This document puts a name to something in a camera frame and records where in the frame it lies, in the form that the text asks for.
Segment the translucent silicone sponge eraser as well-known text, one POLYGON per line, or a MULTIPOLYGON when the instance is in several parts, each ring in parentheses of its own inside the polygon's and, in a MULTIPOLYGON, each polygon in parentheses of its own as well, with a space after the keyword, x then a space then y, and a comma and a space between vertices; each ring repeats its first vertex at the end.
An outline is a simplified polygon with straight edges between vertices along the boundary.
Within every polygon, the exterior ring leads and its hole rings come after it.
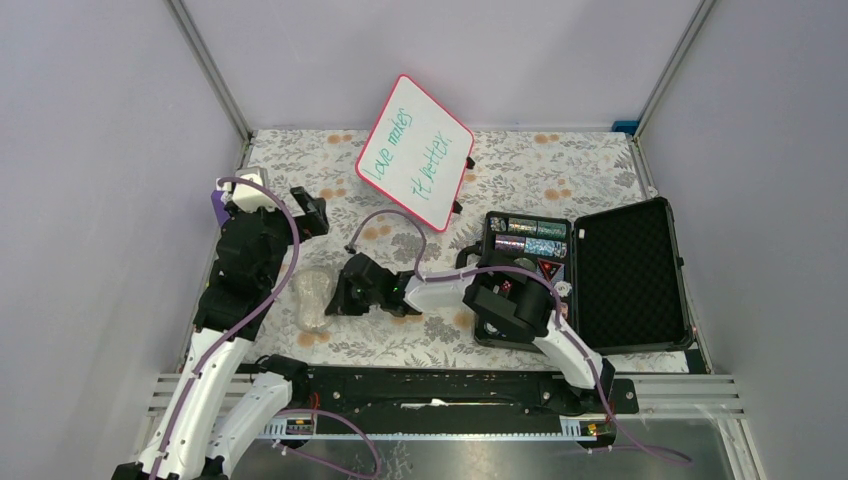
POLYGON ((327 270, 312 268, 296 273, 292 280, 296 310, 294 322, 302 331, 321 333, 331 323, 325 314, 335 280, 327 270))

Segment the red-framed whiteboard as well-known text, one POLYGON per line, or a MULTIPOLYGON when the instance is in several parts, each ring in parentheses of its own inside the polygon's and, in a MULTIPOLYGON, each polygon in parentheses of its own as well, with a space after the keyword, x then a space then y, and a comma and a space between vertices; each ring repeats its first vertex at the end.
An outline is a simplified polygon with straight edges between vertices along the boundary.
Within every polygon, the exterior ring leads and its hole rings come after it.
POLYGON ((355 163, 364 182, 436 232, 456 212, 474 134, 401 74, 355 163))

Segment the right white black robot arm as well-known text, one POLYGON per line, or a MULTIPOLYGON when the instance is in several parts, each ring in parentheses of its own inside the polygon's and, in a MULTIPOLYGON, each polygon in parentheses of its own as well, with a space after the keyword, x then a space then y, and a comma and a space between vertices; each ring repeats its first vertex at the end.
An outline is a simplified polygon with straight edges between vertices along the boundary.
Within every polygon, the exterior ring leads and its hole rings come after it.
POLYGON ((583 410, 597 412, 612 400, 615 369, 567 324, 557 289, 503 256, 444 272, 394 273, 356 253, 340 270, 325 314, 362 316, 376 306, 406 317, 459 303, 509 340, 544 354, 583 410))

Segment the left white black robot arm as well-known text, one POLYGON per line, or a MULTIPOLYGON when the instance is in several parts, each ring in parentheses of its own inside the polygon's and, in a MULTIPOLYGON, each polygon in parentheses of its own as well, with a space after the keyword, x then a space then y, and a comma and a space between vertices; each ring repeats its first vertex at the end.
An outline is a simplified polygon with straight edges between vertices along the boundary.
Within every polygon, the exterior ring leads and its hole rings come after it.
POLYGON ((283 264, 300 244, 329 231, 326 201, 290 190, 294 216, 267 188, 225 179, 212 201, 221 228, 216 259, 194 319, 187 360, 161 423, 139 458, 115 479, 227 479, 280 410, 309 401, 303 362, 274 355, 224 417, 225 391, 253 345, 271 304, 292 276, 283 264))

